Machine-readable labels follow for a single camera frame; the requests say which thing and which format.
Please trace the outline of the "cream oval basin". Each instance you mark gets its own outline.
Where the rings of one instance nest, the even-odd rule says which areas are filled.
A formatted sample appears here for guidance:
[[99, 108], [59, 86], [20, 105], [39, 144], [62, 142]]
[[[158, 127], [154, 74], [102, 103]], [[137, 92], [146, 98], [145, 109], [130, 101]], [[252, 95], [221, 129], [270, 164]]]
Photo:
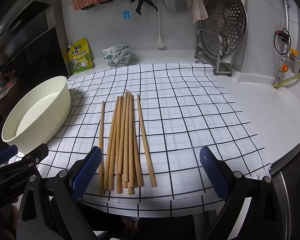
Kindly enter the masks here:
[[64, 124], [71, 108], [67, 78], [53, 77], [29, 91], [11, 110], [1, 133], [3, 142], [28, 154], [47, 143]]

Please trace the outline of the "black white grid mat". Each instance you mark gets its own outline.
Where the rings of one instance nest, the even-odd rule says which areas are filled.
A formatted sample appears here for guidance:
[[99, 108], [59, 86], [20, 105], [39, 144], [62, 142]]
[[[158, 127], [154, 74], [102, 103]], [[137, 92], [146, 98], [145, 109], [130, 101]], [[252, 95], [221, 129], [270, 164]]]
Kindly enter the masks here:
[[125, 91], [137, 95], [157, 187], [151, 186], [140, 124], [135, 124], [143, 187], [100, 192], [94, 175], [81, 202], [101, 211], [132, 217], [171, 217], [213, 210], [222, 201], [200, 162], [208, 146], [216, 158], [246, 177], [260, 179], [270, 163], [257, 133], [219, 84], [207, 64], [157, 63], [126, 66], [71, 77], [70, 113], [49, 141], [49, 155], [38, 164], [42, 177], [68, 170], [98, 145], [99, 130], [109, 138], [115, 101]]

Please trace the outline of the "black range hood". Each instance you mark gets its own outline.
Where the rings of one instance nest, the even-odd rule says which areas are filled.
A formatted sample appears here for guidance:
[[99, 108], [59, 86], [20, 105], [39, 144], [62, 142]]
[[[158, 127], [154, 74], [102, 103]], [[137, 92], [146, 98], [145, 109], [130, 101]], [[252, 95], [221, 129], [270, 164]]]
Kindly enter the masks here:
[[0, 79], [71, 75], [61, 0], [25, 0], [0, 31]]

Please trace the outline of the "yellow seasoning pouch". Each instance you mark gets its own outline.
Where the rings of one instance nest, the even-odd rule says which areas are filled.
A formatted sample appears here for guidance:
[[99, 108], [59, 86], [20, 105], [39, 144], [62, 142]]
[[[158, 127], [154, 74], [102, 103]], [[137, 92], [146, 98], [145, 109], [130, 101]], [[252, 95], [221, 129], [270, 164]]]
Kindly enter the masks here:
[[75, 41], [68, 45], [68, 57], [72, 74], [81, 73], [93, 68], [89, 44], [86, 38]]

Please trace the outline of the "steel dish rack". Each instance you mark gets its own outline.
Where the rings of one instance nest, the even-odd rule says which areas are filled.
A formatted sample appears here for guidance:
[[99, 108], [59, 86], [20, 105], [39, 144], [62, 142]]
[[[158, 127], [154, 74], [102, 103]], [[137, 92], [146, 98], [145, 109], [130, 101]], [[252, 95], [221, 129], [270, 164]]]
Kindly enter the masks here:
[[223, 59], [229, 52], [227, 38], [210, 30], [199, 28], [196, 34], [195, 58], [201, 63], [212, 66], [215, 76], [232, 74], [232, 62]]

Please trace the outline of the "bottom porcelain bowl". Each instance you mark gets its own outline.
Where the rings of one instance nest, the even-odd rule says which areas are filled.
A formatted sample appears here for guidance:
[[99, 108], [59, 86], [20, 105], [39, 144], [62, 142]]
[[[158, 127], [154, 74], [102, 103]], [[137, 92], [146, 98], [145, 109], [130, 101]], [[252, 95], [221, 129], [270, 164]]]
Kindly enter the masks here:
[[130, 61], [130, 55], [126, 55], [123, 57], [118, 57], [115, 59], [105, 59], [106, 64], [109, 67], [122, 67], [126, 66]]

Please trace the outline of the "porcelain bowl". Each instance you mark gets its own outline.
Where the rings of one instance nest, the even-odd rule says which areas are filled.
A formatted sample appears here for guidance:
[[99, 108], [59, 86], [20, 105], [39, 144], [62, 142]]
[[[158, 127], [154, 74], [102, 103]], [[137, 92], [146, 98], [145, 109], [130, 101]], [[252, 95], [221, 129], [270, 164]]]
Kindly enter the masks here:
[[106, 55], [113, 54], [115, 52], [121, 51], [123, 49], [126, 49], [128, 46], [129, 46], [128, 42], [123, 43], [123, 44], [117, 44], [113, 47], [109, 47], [109, 48], [106, 48], [106, 49], [102, 50], [102, 53], [103, 53], [104, 56], [106, 56]]
[[113, 60], [113, 59], [118, 59], [120, 57], [124, 57], [130, 54], [130, 51], [128, 50], [121, 50], [121, 51], [117, 51], [113, 54], [109, 54], [109, 55], [105, 55], [103, 58], [105, 60]]
[[123, 57], [118, 57], [115, 59], [105, 59], [106, 64], [109, 67], [122, 67], [126, 66], [130, 61], [130, 55], [126, 55]]

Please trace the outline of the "middle porcelain bowl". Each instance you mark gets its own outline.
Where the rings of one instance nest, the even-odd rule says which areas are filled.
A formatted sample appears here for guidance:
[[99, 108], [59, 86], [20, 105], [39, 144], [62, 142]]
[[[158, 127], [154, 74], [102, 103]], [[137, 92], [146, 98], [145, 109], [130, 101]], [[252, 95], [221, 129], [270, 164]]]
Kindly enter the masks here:
[[121, 51], [117, 51], [113, 54], [109, 54], [109, 55], [105, 55], [103, 58], [105, 60], [113, 60], [113, 59], [118, 59], [120, 57], [124, 57], [130, 54], [130, 51], [128, 50], [121, 50]]

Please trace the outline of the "top porcelain bowl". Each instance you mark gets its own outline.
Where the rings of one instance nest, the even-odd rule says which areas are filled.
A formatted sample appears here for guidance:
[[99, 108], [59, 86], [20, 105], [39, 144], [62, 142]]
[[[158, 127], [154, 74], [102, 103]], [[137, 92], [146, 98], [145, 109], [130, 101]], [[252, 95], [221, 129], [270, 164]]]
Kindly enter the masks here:
[[106, 49], [102, 50], [102, 53], [103, 53], [104, 56], [106, 56], [106, 55], [113, 54], [115, 52], [121, 51], [123, 49], [126, 49], [128, 46], [129, 46], [128, 42], [123, 43], [123, 44], [117, 44], [113, 47], [109, 47], [109, 48], [106, 48]]

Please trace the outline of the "round steel steamer tray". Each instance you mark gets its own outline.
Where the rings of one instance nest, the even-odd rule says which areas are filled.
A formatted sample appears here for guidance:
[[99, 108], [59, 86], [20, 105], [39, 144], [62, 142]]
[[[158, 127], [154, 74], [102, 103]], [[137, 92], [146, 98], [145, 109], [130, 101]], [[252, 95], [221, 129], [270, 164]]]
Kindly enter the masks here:
[[246, 27], [247, 14], [241, 0], [206, 0], [208, 18], [200, 22], [200, 28], [220, 33], [228, 40], [232, 55], [241, 45]]

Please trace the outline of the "pink hanging towel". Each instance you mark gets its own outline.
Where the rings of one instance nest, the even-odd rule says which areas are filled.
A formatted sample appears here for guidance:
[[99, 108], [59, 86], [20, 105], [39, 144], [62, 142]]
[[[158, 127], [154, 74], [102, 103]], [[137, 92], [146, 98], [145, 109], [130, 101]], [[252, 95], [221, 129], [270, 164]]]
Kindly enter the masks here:
[[191, 7], [193, 24], [209, 17], [203, 0], [189, 0], [189, 5]]

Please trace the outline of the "blue silicone brush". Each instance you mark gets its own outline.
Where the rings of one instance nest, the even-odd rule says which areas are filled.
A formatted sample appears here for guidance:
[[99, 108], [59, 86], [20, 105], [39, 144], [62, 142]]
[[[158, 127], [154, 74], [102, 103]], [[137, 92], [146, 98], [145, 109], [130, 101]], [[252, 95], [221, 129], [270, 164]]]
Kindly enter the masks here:
[[123, 11], [122, 17], [124, 20], [130, 19], [130, 11], [129, 10]]

